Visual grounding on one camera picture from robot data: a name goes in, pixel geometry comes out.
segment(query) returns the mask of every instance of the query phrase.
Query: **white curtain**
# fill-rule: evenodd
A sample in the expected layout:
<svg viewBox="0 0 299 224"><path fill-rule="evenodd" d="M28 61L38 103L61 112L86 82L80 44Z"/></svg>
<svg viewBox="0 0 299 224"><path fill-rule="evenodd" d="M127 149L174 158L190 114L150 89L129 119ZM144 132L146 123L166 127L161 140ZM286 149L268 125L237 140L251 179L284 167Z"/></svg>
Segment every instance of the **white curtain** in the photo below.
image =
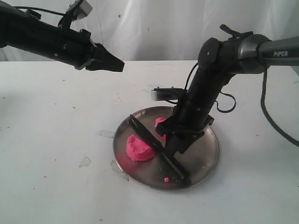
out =
<svg viewBox="0 0 299 224"><path fill-rule="evenodd" d="M6 0L12 6L42 7L64 13L74 0ZM239 32L254 31L276 40L299 35L297 0L87 0L91 14L72 25L87 29L94 42L122 60L194 60L210 37L226 40L224 23ZM60 17L41 13L56 26ZM48 60L11 47L10 61Z"/></svg>

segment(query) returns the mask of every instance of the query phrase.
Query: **stainless steel plate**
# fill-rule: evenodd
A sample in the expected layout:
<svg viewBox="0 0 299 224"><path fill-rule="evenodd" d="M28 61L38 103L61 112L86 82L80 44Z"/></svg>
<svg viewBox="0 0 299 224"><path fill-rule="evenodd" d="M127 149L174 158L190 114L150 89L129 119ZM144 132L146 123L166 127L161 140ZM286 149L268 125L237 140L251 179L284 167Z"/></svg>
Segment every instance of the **stainless steel plate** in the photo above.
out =
<svg viewBox="0 0 299 224"><path fill-rule="evenodd" d="M145 125L150 132L161 140L155 131L155 121L159 117L168 118L172 115L172 107L150 107L133 114ZM146 162L133 162L126 154L128 137L136 134L128 125L126 118L115 132L113 140L114 155L120 168L137 182L155 189L180 189L192 186L205 179L217 165L219 158L219 144L210 127L205 129L205 135L194 142L184 153L176 153L175 158L190 172L191 182L186 185L157 154Z"/></svg>

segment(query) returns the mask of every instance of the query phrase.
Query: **white table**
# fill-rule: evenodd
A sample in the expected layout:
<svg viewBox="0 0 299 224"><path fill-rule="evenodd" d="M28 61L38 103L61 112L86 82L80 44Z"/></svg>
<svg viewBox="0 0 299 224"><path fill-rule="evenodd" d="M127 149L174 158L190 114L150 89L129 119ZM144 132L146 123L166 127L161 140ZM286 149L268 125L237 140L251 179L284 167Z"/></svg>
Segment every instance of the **white table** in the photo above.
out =
<svg viewBox="0 0 299 224"><path fill-rule="evenodd" d="M127 62L112 73L0 63L0 223L299 223L299 148L263 116L262 75L234 77L224 91L235 95L236 110L211 111L221 159L203 183L154 190L113 171L110 132L132 112L167 105L151 101L150 90L183 87L193 64ZM269 113L297 139L298 96L290 67L269 69Z"/></svg>

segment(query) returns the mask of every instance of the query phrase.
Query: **white tabletop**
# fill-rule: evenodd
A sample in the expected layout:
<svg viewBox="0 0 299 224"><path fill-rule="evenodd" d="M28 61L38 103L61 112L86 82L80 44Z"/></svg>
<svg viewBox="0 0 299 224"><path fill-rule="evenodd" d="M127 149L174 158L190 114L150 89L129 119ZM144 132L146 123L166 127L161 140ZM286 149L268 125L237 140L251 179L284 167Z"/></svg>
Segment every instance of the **white tabletop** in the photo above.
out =
<svg viewBox="0 0 299 224"><path fill-rule="evenodd" d="M154 190L114 171L111 134L130 113L167 105L151 101L150 90L183 87L193 64L127 62L112 73L0 63L0 223L297 224L299 148L263 116L262 75L238 75L224 88L235 111L212 109L221 159L203 183ZM269 69L269 113L297 139L298 96L290 67Z"/></svg>

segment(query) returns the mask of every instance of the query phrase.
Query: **white backdrop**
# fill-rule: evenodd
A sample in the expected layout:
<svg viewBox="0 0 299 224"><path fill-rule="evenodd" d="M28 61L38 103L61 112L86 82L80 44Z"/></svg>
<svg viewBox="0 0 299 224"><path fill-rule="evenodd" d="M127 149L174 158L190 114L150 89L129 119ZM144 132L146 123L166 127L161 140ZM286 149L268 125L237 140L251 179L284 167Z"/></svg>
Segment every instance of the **white backdrop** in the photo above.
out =
<svg viewBox="0 0 299 224"><path fill-rule="evenodd" d="M224 23L239 32L254 31L276 40L299 35L297 0L87 0L91 14L73 23L87 29L122 60L194 60L210 37L226 40ZM64 13L74 0L6 0L13 6L43 7ZM42 13L57 25L60 17ZM48 60L11 47L2 60Z"/></svg>

